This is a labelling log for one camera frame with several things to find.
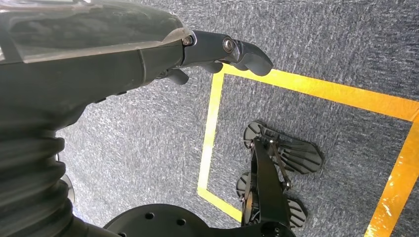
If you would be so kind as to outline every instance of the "yellow tape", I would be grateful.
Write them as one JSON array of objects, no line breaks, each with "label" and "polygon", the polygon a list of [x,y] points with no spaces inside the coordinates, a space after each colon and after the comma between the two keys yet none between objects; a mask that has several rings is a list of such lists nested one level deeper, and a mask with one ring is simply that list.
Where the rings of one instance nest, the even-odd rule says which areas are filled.
[{"label": "yellow tape", "polygon": [[249,71],[239,71],[232,66],[224,65],[223,70],[215,74],[212,79],[198,194],[237,221],[241,219],[241,211],[207,191],[224,74],[244,77],[371,112],[414,121],[364,236],[389,237],[391,235],[419,174],[419,102],[277,70],[272,70],[267,76],[259,77]]},{"label": "yellow tape", "polygon": [[419,114],[417,101],[297,74],[272,70],[268,75],[259,77],[250,71],[240,71],[229,65],[225,65],[222,72],[407,121],[413,121]]},{"label": "yellow tape", "polygon": [[227,215],[233,217],[235,220],[241,222],[242,221],[242,212],[235,209],[230,204],[226,203],[219,197],[215,196],[214,194],[210,193],[206,189],[198,188],[198,195],[219,208],[221,211],[226,213]]},{"label": "yellow tape", "polygon": [[223,73],[214,74],[214,76],[212,77],[207,124],[205,128],[204,145],[202,147],[201,167],[199,170],[198,178],[198,188],[202,188],[205,190],[207,189],[208,176],[210,174],[212,147],[214,145],[215,129],[217,127],[218,109],[220,106],[223,81]]},{"label": "yellow tape", "polygon": [[419,117],[413,122],[364,237],[388,237],[419,175]]}]

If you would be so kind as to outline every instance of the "metal screw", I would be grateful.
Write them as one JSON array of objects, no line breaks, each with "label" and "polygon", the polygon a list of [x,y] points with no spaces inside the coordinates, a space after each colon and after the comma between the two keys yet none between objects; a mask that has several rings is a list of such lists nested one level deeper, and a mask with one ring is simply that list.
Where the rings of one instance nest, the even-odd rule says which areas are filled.
[{"label": "metal screw", "polygon": [[226,37],[223,41],[224,51],[231,53],[233,51],[234,43],[230,37]]},{"label": "metal screw", "polygon": [[191,45],[193,44],[194,39],[192,38],[192,36],[187,36],[185,38],[182,39],[182,44],[183,45]]}]

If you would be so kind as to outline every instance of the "yellow floor marking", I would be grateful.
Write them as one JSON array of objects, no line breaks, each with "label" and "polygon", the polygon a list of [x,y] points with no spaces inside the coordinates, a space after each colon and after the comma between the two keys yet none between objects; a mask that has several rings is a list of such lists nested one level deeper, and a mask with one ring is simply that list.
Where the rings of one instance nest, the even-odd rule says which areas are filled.
[{"label": "yellow floor marking", "polygon": [[198,178],[198,188],[202,188],[204,190],[207,189],[208,176],[210,174],[212,147],[214,146],[215,129],[217,127],[218,108],[220,107],[223,81],[223,73],[214,74],[212,77],[207,124],[205,126],[204,145],[202,147],[201,167],[199,169]]},{"label": "yellow floor marking", "polygon": [[413,122],[364,237],[390,236],[419,175],[419,117]]},{"label": "yellow floor marking", "polygon": [[407,121],[414,121],[417,118],[403,145],[365,233],[365,237],[389,237],[391,235],[419,173],[419,102],[278,70],[272,70],[267,76],[259,77],[249,71],[239,71],[232,66],[224,65],[223,70],[218,74],[214,74],[212,78],[198,179],[198,194],[238,221],[241,220],[241,211],[207,191],[212,148],[225,74],[260,81]]},{"label": "yellow floor marking", "polygon": [[417,101],[278,70],[272,70],[267,76],[259,77],[250,71],[239,71],[232,66],[226,65],[223,73],[260,81],[407,121],[413,121],[416,115],[419,114],[419,102]]},{"label": "yellow floor marking", "polygon": [[199,196],[203,197],[209,203],[213,204],[217,208],[221,209],[227,215],[233,217],[236,221],[242,221],[242,212],[235,209],[232,205],[228,204],[224,200],[210,193],[206,189],[198,188]]}]

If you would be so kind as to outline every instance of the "black plastic casing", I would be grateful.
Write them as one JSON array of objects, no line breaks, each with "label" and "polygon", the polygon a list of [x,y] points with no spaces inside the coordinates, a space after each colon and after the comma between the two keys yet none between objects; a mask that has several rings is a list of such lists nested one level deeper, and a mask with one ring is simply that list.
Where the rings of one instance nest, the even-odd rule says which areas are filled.
[{"label": "black plastic casing", "polygon": [[25,64],[0,63],[0,236],[118,237],[72,214],[64,140],[55,132],[85,107],[152,82],[179,66],[182,42],[160,47]]}]

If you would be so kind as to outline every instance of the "black circular plate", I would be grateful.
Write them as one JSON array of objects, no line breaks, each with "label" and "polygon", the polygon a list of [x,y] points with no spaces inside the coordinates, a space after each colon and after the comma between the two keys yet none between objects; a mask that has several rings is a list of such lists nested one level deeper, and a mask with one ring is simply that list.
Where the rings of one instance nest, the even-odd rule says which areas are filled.
[{"label": "black circular plate", "polygon": [[236,193],[239,198],[243,198],[246,192],[246,184],[248,182],[249,172],[246,172],[240,176],[236,183]]},{"label": "black circular plate", "polygon": [[243,134],[243,142],[247,149],[251,148],[252,140],[261,133],[260,126],[265,127],[266,125],[259,121],[253,121],[246,127]]}]

